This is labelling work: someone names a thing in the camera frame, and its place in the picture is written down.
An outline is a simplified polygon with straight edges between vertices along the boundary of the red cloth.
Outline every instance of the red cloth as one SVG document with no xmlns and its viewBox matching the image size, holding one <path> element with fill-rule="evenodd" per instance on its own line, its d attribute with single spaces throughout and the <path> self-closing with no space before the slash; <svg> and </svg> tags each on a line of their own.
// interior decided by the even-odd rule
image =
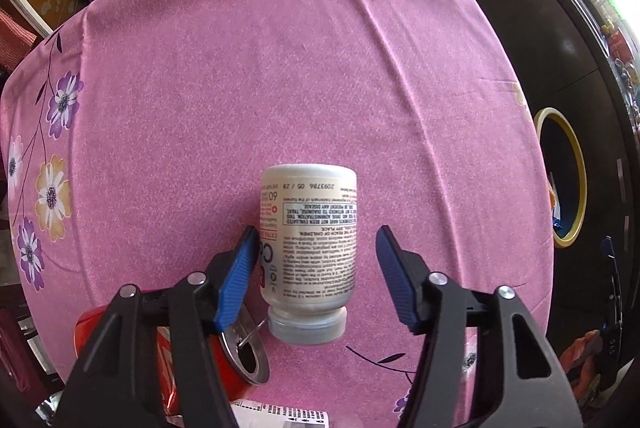
<svg viewBox="0 0 640 428">
<path fill-rule="evenodd" d="M 0 9 L 0 64 L 10 71 L 29 54 L 36 36 L 23 29 Z"/>
</svg>

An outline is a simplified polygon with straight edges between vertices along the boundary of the human hand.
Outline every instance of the human hand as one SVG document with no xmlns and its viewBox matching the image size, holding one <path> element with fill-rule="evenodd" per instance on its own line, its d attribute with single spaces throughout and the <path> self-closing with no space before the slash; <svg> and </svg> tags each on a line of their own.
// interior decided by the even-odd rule
<svg viewBox="0 0 640 428">
<path fill-rule="evenodd" d="M 578 360 L 587 344 L 598 335 L 598 331 L 587 332 L 583 337 L 575 340 L 572 345 L 567 348 L 560 356 L 560 366 L 565 372 L 568 372 L 574 364 L 574 361 Z M 589 356 L 582 365 L 582 371 L 580 372 L 580 378 L 572 382 L 571 386 L 574 391 L 574 397 L 578 400 L 589 391 L 591 382 L 596 378 L 597 372 L 595 363 L 593 362 L 593 356 Z"/>
</svg>

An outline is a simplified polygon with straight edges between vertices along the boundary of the red can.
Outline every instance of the red can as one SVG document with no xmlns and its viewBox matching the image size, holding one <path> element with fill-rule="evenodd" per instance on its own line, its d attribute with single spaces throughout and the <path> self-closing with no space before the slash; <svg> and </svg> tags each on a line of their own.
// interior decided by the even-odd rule
<svg viewBox="0 0 640 428">
<path fill-rule="evenodd" d="M 78 319 L 74 332 L 76 355 L 89 340 L 105 309 L 106 306 L 98 307 L 85 312 Z M 249 341 L 238 350 L 240 340 L 254 329 L 254 321 L 243 305 L 233 325 L 220 336 L 209 336 L 211 352 L 229 401 L 246 398 L 252 387 L 269 380 L 269 360 L 258 333 L 252 335 Z M 158 327 L 157 347 L 158 376 L 164 411 L 167 415 L 180 415 L 169 328 Z"/>
</svg>

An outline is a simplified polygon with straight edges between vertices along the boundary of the bottle label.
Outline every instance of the bottle label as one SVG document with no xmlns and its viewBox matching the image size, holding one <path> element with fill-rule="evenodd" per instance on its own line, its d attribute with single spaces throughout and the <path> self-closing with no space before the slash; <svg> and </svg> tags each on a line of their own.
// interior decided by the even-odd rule
<svg viewBox="0 0 640 428">
<path fill-rule="evenodd" d="M 329 416 L 317 410 L 286 408 L 241 399 L 231 404 L 239 428 L 329 428 Z"/>
<path fill-rule="evenodd" d="M 356 187 L 333 177 L 263 184 L 260 257 L 263 293 L 313 302 L 350 292 L 355 283 Z"/>
</svg>

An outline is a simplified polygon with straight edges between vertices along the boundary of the can opening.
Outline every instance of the can opening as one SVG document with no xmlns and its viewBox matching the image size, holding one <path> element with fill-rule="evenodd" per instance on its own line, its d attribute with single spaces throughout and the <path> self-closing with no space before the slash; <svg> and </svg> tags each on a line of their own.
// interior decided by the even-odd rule
<svg viewBox="0 0 640 428">
<path fill-rule="evenodd" d="M 242 363 L 242 366 L 248 374 L 255 372 L 258 363 L 255 359 L 255 352 L 251 343 L 247 343 L 242 348 L 239 348 L 238 357 L 240 358 L 240 363 Z"/>
</svg>

